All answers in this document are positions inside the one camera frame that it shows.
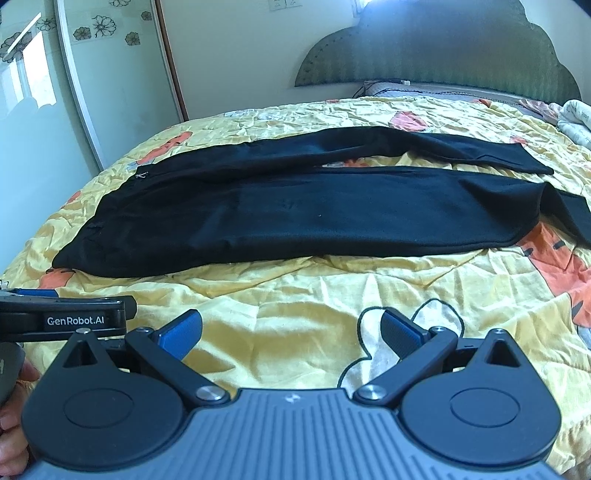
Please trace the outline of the person's left hand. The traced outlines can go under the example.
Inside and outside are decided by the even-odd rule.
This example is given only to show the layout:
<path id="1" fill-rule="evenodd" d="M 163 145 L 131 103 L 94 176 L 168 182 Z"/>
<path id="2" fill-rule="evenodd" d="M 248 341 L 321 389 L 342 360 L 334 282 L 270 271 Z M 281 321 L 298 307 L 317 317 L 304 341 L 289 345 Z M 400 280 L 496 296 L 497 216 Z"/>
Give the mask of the person's left hand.
<path id="1" fill-rule="evenodd" d="M 40 372 L 25 360 L 10 398 L 1 407 L 0 476 L 12 479 L 23 473 L 29 462 L 28 442 L 21 415 Z"/>

